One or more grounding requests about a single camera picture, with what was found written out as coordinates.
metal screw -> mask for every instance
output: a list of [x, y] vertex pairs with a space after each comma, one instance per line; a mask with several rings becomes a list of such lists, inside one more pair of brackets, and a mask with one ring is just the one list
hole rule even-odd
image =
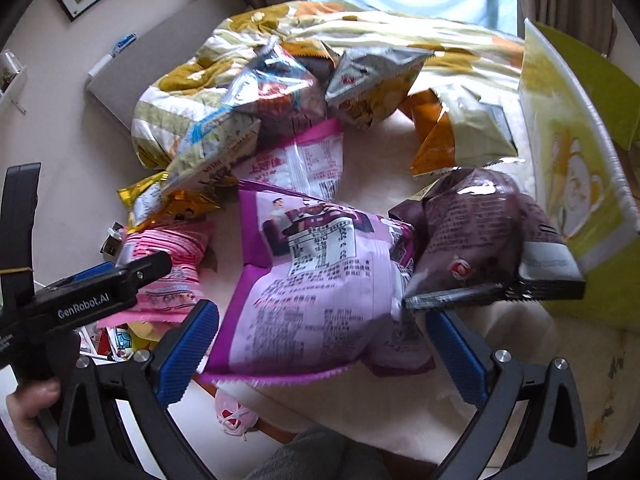
[[494, 355], [501, 363], [508, 363], [511, 361], [511, 354], [508, 350], [497, 350]]
[[133, 360], [137, 363], [146, 363], [151, 357], [151, 352], [146, 349], [138, 350], [133, 354]]
[[569, 367], [569, 363], [561, 357], [554, 360], [554, 365], [558, 370], [566, 370]]
[[91, 359], [86, 355], [81, 355], [76, 361], [76, 368], [87, 368], [91, 364]]

snack bag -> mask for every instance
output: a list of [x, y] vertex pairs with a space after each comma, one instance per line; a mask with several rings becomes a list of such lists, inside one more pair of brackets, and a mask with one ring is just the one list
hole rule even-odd
[[329, 83], [340, 56], [327, 44], [318, 40], [298, 40], [287, 41], [280, 46], [309, 70], [321, 86]]
[[318, 80], [278, 44], [277, 36], [247, 63], [221, 102], [262, 120], [260, 146], [304, 132], [326, 116]]
[[176, 190], [215, 196], [215, 187], [235, 184], [230, 170], [255, 153], [260, 121], [228, 106], [195, 123], [181, 140], [167, 167], [162, 194]]
[[228, 393], [216, 390], [216, 415], [226, 434], [242, 436], [258, 422], [258, 415]]
[[136, 305], [101, 319], [98, 325], [112, 327], [140, 321], [183, 322], [193, 306], [204, 298], [196, 269], [204, 257], [211, 232], [211, 222], [184, 222], [129, 235], [118, 258], [119, 265], [156, 251], [165, 251], [171, 256], [173, 267], [167, 276], [138, 291]]
[[392, 218], [414, 225], [419, 259], [405, 291], [409, 308], [498, 300], [580, 300], [578, 266], [529, 195], [504, 173], [454, 170]]
[[326, 90], [326, 102], [359, 128], [396, 111], [433, 51], [406, 46], [347, 48]]
[[80, 353], [89, 355], [98, 355], [98, 351], [95, 349], [94, 343], [89, 336], [88, 330], [85, 326], [80, 326], [74, 329], [80, 336]]
[[111, 355], [116, 362], [128, 360], [133, 355], [133, 343], [127, 325], [108, 327]]
[[233, 170], [240, 179], [292, 189], [332, 200], [342, 175], [342, 129], [338, 119], [316, 124], [259, 153]]
[[239, 200], [244, 271], [205, 380], [305, 383], [358, 359], [381, 376], [434, 367], [401, 307], [409, 225], [244, 180]]
[[153, 350], [158, 345], [156, 341], [139, 337], [138, 334], [131, 329], [130, 325], [129, 335], [131, 336], [131, 348], [133, 353], [136, 353], [138, 350]]
[[467, 88], [442, 85], [409, 96], [400, 109], [422, 143], [411, 173], [481, 168], [518, 156], [504, 111], [479, 102]]
[[172, 328], [178, 328], [180, 323], [166, 323], [160, 321], [141, 321], [141, 322], [133, 322], [130, 321], [127, 323], [129, 326], [129, 331], [135, 334], [138, 338], [146, 340], [159, 342], [162, 339], [162, 336], [169, 332]]
[[118, 190], [120, 200], [129, 211], [129, 234], [193, 220], [219, 207], [215, 200], [199, 192], [178, 190], [163, 196], [166, 178], [167, 172], [161, 171]]

gray fabric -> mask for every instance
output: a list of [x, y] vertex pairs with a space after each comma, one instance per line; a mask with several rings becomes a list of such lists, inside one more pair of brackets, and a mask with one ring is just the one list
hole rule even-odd
[[87, 85], [127, 129], [143, 92], [193, 57], [223, 20], [247, 8], [244, 0], [196, 0], [142, 35]]
[[371, 446], [315, 426], [281, 447], [244, 480], [390, 480]]

blanket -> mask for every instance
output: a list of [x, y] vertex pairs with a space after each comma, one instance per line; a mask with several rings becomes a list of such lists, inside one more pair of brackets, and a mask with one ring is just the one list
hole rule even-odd
[[337, 54], [350, 46], [420, 46], [436, 51], [422, 73], [428, 84], [458, 82], [482, 95], [486, 88], [515, 92], [524, 42], [477, 25], [345, 2], [289, 2], [250, 10], [220, 23], [195, 56], [150, 86], [131, 127], [140, 162], [164, 170], [190, 126], [217, 108], [226, 86], [272, 36], [320, 40]]

blue object on shelf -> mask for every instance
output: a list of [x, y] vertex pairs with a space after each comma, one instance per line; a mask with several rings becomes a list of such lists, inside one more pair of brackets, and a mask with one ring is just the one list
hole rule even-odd
[[116, 57], [119, 53], [121, 53], [125, 48], [127, 48], [131, 43], [137, 40], [137, 36], [135, 34], [129, 34], [122, 38], [118, 43], [116, 43], [111, 49], [111, 55]]

